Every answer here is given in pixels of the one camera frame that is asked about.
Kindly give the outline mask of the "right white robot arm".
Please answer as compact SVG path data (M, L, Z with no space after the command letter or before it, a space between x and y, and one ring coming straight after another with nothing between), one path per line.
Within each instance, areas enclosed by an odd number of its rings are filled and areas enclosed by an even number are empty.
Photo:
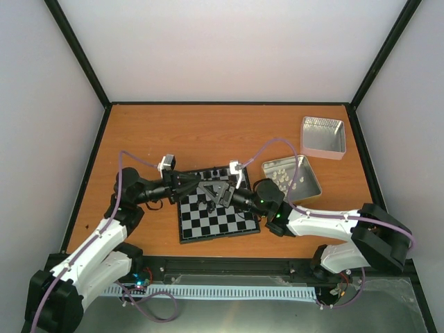
M227 180L201 181L198 188L217 205L265 218L266 227L279 237L340 240L339 245L322 245L316 250L311 270L320 279L366 267L401 274L413 245L411 231L376 204L366 203L359 210L342 212L291 205L268 178L258 181L251 190L238 188Z

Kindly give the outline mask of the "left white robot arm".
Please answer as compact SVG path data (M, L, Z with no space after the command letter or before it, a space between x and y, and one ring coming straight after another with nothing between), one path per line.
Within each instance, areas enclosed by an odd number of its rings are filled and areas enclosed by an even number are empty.
M192 173L160 173L159 180L146 180L134 168L119 170L110 207L96 229L67 258L31 278L25 310L29 332L74 332L106 287L143 274L142 250L125 242L144 215L141 206L162 199L177 203L201 181Z

